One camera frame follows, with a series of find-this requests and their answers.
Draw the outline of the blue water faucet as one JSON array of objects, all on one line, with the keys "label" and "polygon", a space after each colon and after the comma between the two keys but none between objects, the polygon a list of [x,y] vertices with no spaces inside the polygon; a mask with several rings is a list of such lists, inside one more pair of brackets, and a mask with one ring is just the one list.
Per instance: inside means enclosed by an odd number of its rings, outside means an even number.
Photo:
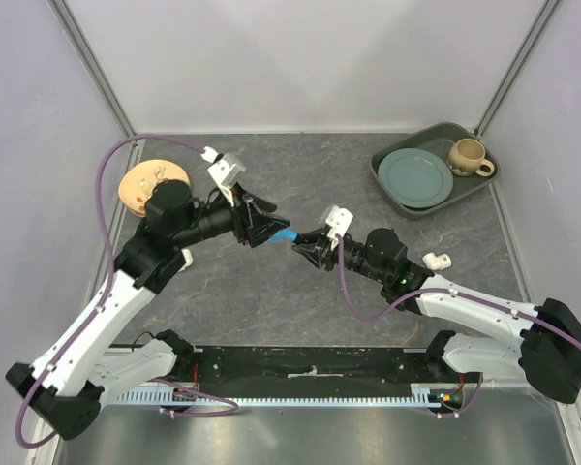
[{"label": "blue water faucet", "polygon": [[291,242],[295,243],[299,238],[299,233],[292,230],[282,230],[274,233],[270,238],[269,242]]}]

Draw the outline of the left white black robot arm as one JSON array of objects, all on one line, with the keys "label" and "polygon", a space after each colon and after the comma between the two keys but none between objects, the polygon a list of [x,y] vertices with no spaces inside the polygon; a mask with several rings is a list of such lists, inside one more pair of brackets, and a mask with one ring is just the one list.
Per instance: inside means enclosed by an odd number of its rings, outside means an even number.
[{"label": "left white black robot arm", "polygon": [[16,363],[7,382],[22,396],[16,420],[32,409],[55,435],[72,440],[115,397],[168,376],[182,381],[194,366],[193,346],[172,330],[103,364],[101,357],[126,324],[185,264],[184,249],[224,233],[257,247],[289,227],[276,205],[240,185],[211,203],[181,180],[165,180],[145,203],[137,231],[111,260],[107,279],[78,319],[33,363]]}]

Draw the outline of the white pvc elbow right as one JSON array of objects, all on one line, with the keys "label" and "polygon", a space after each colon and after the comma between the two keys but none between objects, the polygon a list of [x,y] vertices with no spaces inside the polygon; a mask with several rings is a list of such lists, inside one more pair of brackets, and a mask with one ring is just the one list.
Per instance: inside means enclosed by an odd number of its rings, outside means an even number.
[{"label": "white pvc elbow right", "polygon": [[422,257],[425,266],[432,271],[441,271],[452,267],[452,261],[448,254],[437,255],[433,252]]}]

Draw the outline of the white pvc elbow left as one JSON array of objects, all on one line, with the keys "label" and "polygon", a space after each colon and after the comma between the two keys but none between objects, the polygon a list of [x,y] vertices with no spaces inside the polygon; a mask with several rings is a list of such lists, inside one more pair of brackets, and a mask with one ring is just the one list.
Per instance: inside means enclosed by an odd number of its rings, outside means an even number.
[{"label": "white pvc elbow left", "polygon": [[194,258],[189,248],[184,248],[181,250],[181,252],[184,259],[184,263],[180,268],[180,272],[183,272],[193,265]]}]

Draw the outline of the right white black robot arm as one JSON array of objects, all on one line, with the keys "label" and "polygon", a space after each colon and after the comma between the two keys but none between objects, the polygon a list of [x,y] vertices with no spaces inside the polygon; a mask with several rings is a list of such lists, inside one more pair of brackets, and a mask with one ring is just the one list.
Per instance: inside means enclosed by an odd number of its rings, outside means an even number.
[{"label": "right white black robot arm", "polygon": [[412,262],[392,229],[368,233],[364,242],[328,228],[298,233],[294,252],[316,268],[351,271],[382,286],[389,312],[454,322],[480,333],[475,339],[441,331],[424,357],[426,374],[446,381],[455,373],[491,373],[523,379],[540,394],[564,404],[581,391],[581,323],[559,300],[539,305],[494,297],[457,285]]}]

